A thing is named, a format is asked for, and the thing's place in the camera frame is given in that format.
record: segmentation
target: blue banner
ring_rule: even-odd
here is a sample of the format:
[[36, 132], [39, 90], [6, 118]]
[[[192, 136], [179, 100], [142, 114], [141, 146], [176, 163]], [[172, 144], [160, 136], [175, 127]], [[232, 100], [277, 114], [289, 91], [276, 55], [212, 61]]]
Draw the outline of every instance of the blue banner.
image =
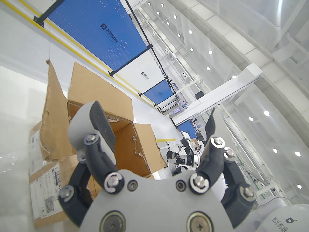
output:
[[189, 134], [190, 138], [193, 139], [195, 138], [195, 129], [194, 127], [192, 126], [191, 122], [189, 120], [187, 120], [186, 122], [182, 123], [181, 125], [179, 125], [178, 127], [178, 130], [181, 132], [186, 132]]
[[65, 0], [49, 18], [113, 70], [146, 49], [120, 0]]
[[166, 80], [160, 82], [158, 85], [154, 86], [150, 90], [144, 93], [155, 104], [162, 103], [165, 99], [171, 97], [173, 92]]

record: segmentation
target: box flap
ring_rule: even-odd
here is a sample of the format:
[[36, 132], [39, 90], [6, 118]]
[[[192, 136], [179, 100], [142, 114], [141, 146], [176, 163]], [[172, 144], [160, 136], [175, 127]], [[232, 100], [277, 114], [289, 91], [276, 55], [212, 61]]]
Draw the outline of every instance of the box flap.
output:
[[164, 167], [166, 167], [166, 163], [163, 160], [159, 147], [157, 145], [157, 140], [155, 138], [155, 134], [152, 131], [151, 125], [149, 124], [134, 124], [136, 128], [136, 132], [140, 143], [142, 145], [142, 149], [150, 167], [151, 173], [154, 173]]
[[106, 113], [133, 121], [133, 107], [130, 97], [76, 62], [74, 63], [68, 100], [80, 104], [98, 100]]
[[46, 62], [49, 65], [48, 86], [40, 130], [41, 152], [43, 159], [56, 161], [75, 153], [67, 136], [67, 99], [51, 61]]

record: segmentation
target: cardboard box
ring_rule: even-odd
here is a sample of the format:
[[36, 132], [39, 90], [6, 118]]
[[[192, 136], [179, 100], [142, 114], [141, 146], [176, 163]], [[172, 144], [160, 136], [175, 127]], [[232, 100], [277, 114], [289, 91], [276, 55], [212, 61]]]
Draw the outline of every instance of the cardboard box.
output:
[[[61, 187], [68, 184], [72, 173], [78, 164], [76, 155], [68, 156], [64, 160], [59, 160], [56, 163], [47, 163], [46, 161], [43, 161], [41, 151], [38, 146], [38, 133], [40, 131], [41, 125], [42, 123], [39, 122], [30, 131], [31, 165], [29, 180], [34, 219], [33, 223], [35, 228], [68, 220], [68, 217], [60, 207], [57, 199], [57, 193]], [[97, 182], [96, 184], [97, 191], [99, 192], [99, 185]], [[94, 199], [97, 196], [97, 191], [93, 177], [90, 177], [87, 188], [90, 191], [92, 198]], [[51, 197], [53, 199], [52, 207], [54, 210], [47, 213], [45, 199], [49, 199]]]
[[134, 124], [132, 100], [100, 76], [75, 63], [68, 93], [68, 116], [73, 118], [86, 103], [98, 100], [116, 136], [118, 169], [142, 177], [165, 167], [151, 125]]
[[[38, 139], [42, 158], [47, 162], [57, 162], [47, 164], [30, 175], [33, 210], [37, 210], [34, 194], [38, 187], [36, 184], [39, 179], [45, 178], [42, 177], [43, 175], [48, 176], [49, 173], [51, 175], [52, 169], [58, 169], [61, 185], [65, 186], [69, 182], [77, 165], [76, 152], [67, 137], [69, 121], [83, 104], [94, 100], [100, 102], [115, 133], [115, 156], [119, 170], [127, 169], [142, 177], [153, 179], [151, 174], [166, 166], [151, 125], [133, 123], [132, 101], [125, 93], [87, 68], [75, 63], [66, 99], [52, 63], [49, 60], [46, 62], [49, 66], [48, 87], [42, 122], [32, 132], [39, 130]], [[91, 177], [88, 189], [95, 197], [102, 188]], [[42, 202], [41, 205], [46, 209], [48, 204], [48, 202]], [[34, 216], [36, 216], [34, 219], [36, 228], [67, 219], [63, 211], [50, 216], [44, 216], [41, 213], [39, 217], [36, 212]]]
[[[58, 201], [61, 187], [68, 184], [71, 175], [77, 166], [77, 156], [68, 156], [64, 160], [47, 164], [30, 176], [30, 193], [33, 211], [34, 227], [68, 220]], [[94, 180], [88, 182], [91, 196], [97, 196]]]

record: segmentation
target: joyson logo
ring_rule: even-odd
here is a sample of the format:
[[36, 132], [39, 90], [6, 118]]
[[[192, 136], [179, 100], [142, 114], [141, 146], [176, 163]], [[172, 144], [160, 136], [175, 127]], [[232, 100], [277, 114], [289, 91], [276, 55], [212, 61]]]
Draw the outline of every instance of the joyson logo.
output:
[[106, 29], [107, 25], [106, 24], [102, 24], [100, 26], [102, 28], [102, 30], [105, 30], [105, 34], [107, 34], [108, 36], [110, 36], [115, 42], [118, 42], [117, 38], [113, 35], [113, 33], [111, 32], [111, 30]]

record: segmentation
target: ceiling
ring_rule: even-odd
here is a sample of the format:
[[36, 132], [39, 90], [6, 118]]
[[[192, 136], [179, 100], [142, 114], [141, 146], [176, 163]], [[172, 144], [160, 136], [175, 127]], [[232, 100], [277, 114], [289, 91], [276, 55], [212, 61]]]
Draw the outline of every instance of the ceiling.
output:
[[[295, 6], [301, 0], [284, 2], [280, 21], [274, 13], [277, 1], [219, 0], [219, 3], [218, 0], [206, 1], [269, 51], [280, 49], [279, 46], [282, 45], [280, 29], [284, 25], [289, 25], [287, 30], [293, 32], [294, 38], [296, 35], [307, 38], [299, 34], [306, 28], [307, 5], [300, 8], [300, 12], [295, 15], [292, 22], [289, 21], [291, 20], [289, 15], [294, 12]], [[174, 53], [177, 57], [184, 59], [194, 73], [202, 76], [210, 89], [228, 81], [248, 65], [239, 53], [208, 28], [203, 20], [196, 17], [180, 0], [149, 0], [149, 2], [150, 5], [146, 3], [142, 8], [168, 38], [169, 43], [176, 48]], [[272, 86], [261, 79], [252, 88], [226, 100], [223, 104], [229, 113], [227, 116], [233, 117], [265, 164], [281, 182], [282, 188], [293, 191], [292, 197], [297, 198], [298, 202], [309, 203], [309, 173], [306, 162], [306, 158], [309, 158], [308, 132], [305, 130], [306, 127], [301, 126], [301, 121], [294, 119], [297, 116], [286, 101]], [[265, 116], [263, 113], [265, 110], [271, 115]], [[300, 151], [302, 158], [297, 157], [295, 151]], [[300, 193], [305, 197], [299, 194], [299, 189], [296, 187], [298, 183], [304, 186]]]

